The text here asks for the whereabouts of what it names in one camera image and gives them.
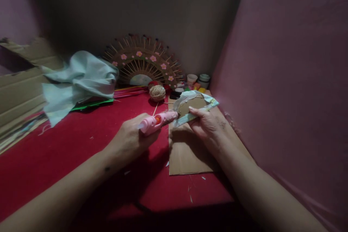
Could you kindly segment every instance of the forearm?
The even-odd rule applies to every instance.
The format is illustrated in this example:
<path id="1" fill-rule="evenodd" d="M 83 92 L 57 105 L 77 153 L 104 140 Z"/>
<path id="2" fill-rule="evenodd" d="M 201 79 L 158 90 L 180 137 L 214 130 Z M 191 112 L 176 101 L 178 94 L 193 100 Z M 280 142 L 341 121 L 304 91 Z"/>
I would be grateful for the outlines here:
<path id="1" fill-rule="evenodd" d="M 0 224 L 1 231 L 61 231 L 89 195 L 120 169 L 99 152 Z"/>
<path id="2" fill-rule="evenodd" d="M 226 138 L 215 157 L 245 209 L 272 231 L 326 231 L 288 191 L 244 156 Z"/>

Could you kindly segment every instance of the left hand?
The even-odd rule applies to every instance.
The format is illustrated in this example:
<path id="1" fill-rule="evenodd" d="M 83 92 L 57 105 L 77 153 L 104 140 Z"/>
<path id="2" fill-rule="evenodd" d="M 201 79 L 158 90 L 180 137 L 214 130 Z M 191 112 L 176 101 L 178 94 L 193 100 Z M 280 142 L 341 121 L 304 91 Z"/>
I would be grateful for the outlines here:
<path id="1" fill-rule="evenodd" d="M 149 115 L 143 113 L 125 121 L 116 136 L 102 151 L 111 159 L 111 163 L 117 165 L 117 169 L 123 168 L 134 161 L 157 140 L 161 129 L 145 137 L 137 128 L 146 117 L 149 117 Z"/>

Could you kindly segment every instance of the green paper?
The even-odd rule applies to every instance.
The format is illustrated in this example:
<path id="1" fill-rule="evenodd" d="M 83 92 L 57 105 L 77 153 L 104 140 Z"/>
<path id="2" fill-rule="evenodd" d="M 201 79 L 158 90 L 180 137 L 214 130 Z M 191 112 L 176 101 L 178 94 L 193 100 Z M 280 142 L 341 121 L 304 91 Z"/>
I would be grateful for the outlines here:
<path id="1" fill-rule="evenodd" d="M 74 108 L 72 108 L 71 111 L 80 111 L 80 110 L 86 109 L 88 107 L 94 107 L 94 106 L 98 106 L 98 105 L 101 105 L 103 103 L 108 103 L 108 102 L 113 102 L 113 99 L 102 100 L 102 101 L 93 101 L 93 102 L 86 103 L 86 104 L 76 105 Z"/>

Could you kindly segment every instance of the pink panel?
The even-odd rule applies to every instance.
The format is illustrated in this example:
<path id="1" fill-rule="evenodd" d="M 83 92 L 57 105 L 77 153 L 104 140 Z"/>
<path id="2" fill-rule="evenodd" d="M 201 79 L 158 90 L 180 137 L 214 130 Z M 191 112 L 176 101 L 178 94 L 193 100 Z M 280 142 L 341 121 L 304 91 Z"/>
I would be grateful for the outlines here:
<path id="1" fill-rule="evenodd" d="M 242 0 L 211 91 L 257 163 L 348 229 L 348 0 Z"/>
<path id="2" fill-rule="evenodd" d="M 0 0 L 0 38 L 28 44 L 48 27 L 32 0 Z M 0 75 L 30 68 L 26 61 L 0 48 Z"/>

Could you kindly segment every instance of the light blue fabric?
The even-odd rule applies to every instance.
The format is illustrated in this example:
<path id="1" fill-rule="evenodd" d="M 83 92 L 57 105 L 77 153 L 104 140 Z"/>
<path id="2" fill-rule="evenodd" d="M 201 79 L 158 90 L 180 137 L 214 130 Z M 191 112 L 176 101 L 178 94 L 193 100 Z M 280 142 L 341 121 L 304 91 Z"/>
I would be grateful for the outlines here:
<path id="1" fill-rule="evenodd" d="M 62 71 L 53 71 L 42 66 L 43 74 L 61 84 L 42 84 L 43 94 L 48 102 L 44 107 L 51 126 L 60 122 L 78 102 L 93 96 L 112 99 L 118 69 L 87 51 L 78 51 L 69 65 Z"/>
<path id="2" fill-rule="evenodd" d="M 181 93 L 180 95 L 180 98 L 177 99 L 174 104 L 173 104 L 173 109 L 174 111 L 178 112 L 178 108 L 179 108 L 179 105 L 180 103 L 187 97 L 189 96 L 192 96 L 194 97 L 195 95 L 203 95 L 204 97 L 204 100 L 206 102 L 208 102 L 208 105 L 204 106 L 203 108 L 201 108 L 200 110 L 204 110 L 204 111 L 210 111 L 212 108 L 214 108 L 215 106 L 218 106 L 219 103 L 217 100 L 215 100 L 213 97 L 209 96 L 209 95 L 206 95 L 206 94 L 203 94 L 203 93 L 200 93 L 199 91 L 186 91 L 186 92 L 183 92 Z M 191 113 L 188 113 L 186 115 L 184 115 L 183 117 L 177 119 L 177 120 L 174 120 L 173 121 L 173 127 L 174 128 L 177 128 L 181 125 L 183 125 L 184 123 L 187 123 L 193 119 L 197 118 L 197 116 L 194 116 L 192 115 Z"/>

